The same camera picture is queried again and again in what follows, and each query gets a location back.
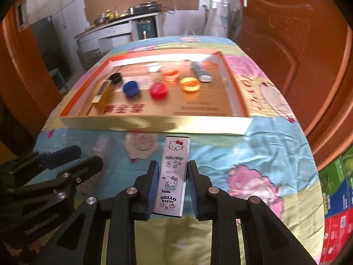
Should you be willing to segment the red carton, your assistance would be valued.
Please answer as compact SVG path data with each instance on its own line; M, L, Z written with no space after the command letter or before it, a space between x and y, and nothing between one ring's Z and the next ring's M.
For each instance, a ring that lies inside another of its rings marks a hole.
M331 263L352 233L352 208L325 219L324 243L320 264Z

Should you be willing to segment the orange white cardboard tray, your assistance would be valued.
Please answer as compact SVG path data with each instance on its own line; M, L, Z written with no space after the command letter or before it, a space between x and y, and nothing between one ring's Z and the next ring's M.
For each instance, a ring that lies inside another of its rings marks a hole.
M197 92L184 92L180 80L197 78L191 68L196 61L211 75L210 83L200 82ZM148 72L146 65L160 63L159 72ZM177 69L179 77L169 83L164 69ZM114 85L102 114L92 100L102 83L115 72L123 81ZM136 81L140 92L127 98L123 85ZM155 100L150 95L153 83L167 87L167 97ZM72 129L131 132L205 133L243 135L252 119L224 55L209 49L167 49L111 56L90 69L85 80L67 102L60 119Z

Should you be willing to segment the teal crane lighter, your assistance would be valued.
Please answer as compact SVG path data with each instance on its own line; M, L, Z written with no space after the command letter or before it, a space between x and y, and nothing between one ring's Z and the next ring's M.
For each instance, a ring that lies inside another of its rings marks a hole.
M196 61L191 61L191 68L197 79L202 83L210 83L212 81L211 75Z

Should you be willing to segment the white kitchen counter cabinet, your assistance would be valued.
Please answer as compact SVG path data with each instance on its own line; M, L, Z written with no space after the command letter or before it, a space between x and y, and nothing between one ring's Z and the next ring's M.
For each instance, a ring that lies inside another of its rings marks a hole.
M99 59L113 48L138 41L138 23L153 21L156 36L164 35L163 13L150 13L132 16L107 23L83 32L75 37L78 49L77 55L84 70L90 69Z

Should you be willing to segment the red bottle cap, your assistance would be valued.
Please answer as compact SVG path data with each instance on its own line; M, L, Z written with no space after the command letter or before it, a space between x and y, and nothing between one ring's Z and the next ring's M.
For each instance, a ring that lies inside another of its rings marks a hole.
M153 83L150 87L150 95L155 100L164 99L167 94L167 87L162 82Z

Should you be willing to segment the green metal stool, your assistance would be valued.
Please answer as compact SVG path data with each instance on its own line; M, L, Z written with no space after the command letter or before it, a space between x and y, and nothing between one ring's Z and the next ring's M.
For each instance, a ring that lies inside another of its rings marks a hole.
M59 89L64 88L65 93L69 92L69 87L68 87L66 81L64 80L59 68L55 68L52 71L50 71L49 75L51 76L51 78L57 77L59 79L59 81L60 81Z

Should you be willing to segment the black refrigerator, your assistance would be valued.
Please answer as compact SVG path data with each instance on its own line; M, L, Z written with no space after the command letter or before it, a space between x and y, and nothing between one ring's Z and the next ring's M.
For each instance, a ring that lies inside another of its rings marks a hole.
M59 42L52 17L47 16L32 23L30 29L47 70L50 72L57 68L63 79L68 81L72 73Z

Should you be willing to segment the metal wok pan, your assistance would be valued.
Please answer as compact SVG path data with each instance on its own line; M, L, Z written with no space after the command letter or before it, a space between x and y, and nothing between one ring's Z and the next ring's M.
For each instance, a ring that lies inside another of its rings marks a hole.
M97 18L96 20L94 20L93 23L95 26L100 26L100 25L104 25L104 24L108 23L109 20L110 20L109 17L100 17L100 18Z

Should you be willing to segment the black gas stove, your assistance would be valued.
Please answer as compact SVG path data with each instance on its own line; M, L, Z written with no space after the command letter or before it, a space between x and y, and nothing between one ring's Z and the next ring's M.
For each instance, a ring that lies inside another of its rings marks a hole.
M161 4L158 2L146 2L133 7L134 15L143 15L161 12Z

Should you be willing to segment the Hello Kitty white lighter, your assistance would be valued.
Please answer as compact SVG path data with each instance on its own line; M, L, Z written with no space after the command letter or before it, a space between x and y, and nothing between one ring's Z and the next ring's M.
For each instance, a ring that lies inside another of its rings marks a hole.
M186 192L190 138L167 136L161 158L154 214L181 218Z

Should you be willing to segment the brown wooden door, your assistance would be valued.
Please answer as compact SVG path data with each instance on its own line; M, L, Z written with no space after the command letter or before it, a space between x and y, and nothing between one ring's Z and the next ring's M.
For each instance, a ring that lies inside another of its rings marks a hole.
M318 169L352 144L352 27L334 0L248 0L240 48L282 93Z

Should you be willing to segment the gold brown lighter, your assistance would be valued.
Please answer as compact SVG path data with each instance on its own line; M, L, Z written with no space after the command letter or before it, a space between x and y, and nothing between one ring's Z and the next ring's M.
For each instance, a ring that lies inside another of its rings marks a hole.
M103 113L104 108L111 98L111 95L114 93L114 88L115 86L112 81L110 79L106 79L98 89L97 94L92 100L92 106L97 114Z

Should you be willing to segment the blue bottle cap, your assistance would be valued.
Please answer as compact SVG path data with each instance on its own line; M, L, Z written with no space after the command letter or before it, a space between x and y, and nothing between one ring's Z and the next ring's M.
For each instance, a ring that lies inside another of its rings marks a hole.
M140 92L138 83L134 80L128 81L123 85L123 92L127 98L132 98L137 96Z

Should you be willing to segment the green beer carton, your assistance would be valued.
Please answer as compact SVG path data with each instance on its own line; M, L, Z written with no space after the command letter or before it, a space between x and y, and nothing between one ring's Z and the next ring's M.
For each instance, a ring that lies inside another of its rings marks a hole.
M352 208L352 146L318 173L325 218Z

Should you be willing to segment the light orange bottle cap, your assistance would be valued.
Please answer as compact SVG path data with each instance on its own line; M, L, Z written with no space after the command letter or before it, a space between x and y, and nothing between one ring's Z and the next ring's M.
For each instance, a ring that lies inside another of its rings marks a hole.
M184 92L193 93L200 89L200 81L194 77L186 77L180 80L181 88Z

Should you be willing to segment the white QR bottle cap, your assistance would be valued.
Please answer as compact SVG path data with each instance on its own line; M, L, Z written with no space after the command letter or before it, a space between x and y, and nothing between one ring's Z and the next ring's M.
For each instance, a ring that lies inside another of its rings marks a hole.
M160 63L149 63L146 65L148 72L153 73L153 72L159 72L161 70L162 65Z

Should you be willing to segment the white plastic bag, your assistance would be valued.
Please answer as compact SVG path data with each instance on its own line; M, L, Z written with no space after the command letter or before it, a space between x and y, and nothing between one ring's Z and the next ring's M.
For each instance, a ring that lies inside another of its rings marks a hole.
M229 29L230 4L227 0L201 0L197 13L188 19L184 35L226 38Z

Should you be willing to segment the teal air fryer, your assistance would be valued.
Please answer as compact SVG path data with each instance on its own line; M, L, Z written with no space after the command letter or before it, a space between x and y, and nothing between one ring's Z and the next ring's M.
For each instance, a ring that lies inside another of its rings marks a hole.
M139 40L157 37L156 22L153 19L145 19L137 22Z

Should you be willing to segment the dark orange bottle cap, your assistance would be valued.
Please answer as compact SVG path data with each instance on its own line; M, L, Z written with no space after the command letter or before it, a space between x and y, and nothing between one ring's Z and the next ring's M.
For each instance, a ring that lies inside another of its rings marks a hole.
M162 74L164 80L169 83L175 82L179 77L179 71L173 68L164 69Z

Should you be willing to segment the black bottle cap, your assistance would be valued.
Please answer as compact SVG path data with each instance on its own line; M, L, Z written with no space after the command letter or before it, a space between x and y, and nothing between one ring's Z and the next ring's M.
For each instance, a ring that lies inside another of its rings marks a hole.
M117 85L123 81L123 78L120 72L115 72L109 76L109 80L113 85Z

